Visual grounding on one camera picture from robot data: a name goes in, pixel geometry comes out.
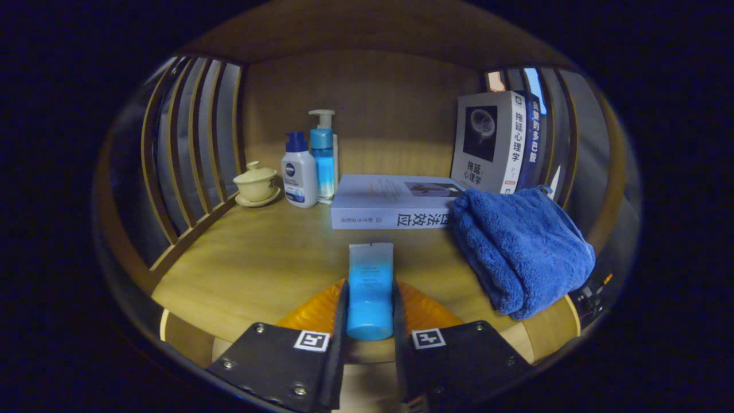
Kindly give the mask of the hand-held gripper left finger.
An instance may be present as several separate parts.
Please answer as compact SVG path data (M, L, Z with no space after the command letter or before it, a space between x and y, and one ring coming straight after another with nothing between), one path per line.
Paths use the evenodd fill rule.
M273 411L338 410L348 302L343 280L328 333L254 322L207 371Z

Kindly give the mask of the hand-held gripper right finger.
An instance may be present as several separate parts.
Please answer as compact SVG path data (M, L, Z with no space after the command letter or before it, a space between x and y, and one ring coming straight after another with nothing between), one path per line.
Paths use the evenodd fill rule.
M398 282L392 301L398 393L407 411L471 411L534 373L488 322L409 329Z

